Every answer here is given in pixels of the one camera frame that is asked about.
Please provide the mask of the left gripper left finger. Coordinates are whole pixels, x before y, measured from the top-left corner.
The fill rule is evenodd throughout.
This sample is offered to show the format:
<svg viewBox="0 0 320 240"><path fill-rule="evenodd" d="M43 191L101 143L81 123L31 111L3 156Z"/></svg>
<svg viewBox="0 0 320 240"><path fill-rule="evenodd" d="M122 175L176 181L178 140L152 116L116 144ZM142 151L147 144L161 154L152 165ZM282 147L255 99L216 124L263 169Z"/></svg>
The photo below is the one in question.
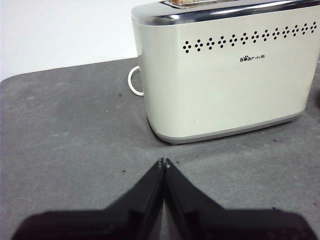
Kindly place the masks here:
<svg viewBox="0 0 320 240"><path fill-rule="evenodd" d="M163 204L165 165L158 160L104 209L47 211L26 218L14 240L146 240Z"/></svg>

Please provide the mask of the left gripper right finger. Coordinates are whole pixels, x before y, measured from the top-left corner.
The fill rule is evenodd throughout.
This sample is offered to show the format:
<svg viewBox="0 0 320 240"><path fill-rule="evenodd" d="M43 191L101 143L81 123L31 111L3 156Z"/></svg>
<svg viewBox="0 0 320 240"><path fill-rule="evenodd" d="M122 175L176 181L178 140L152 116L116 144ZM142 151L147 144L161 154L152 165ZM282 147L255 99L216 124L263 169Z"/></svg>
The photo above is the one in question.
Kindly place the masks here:
<svg viewBox="0 0 320 240"><path fill-rule="evenodd" d="M280 209L225 209L164 161L165 201L184 240L315 240L299 214Z"/></svg>

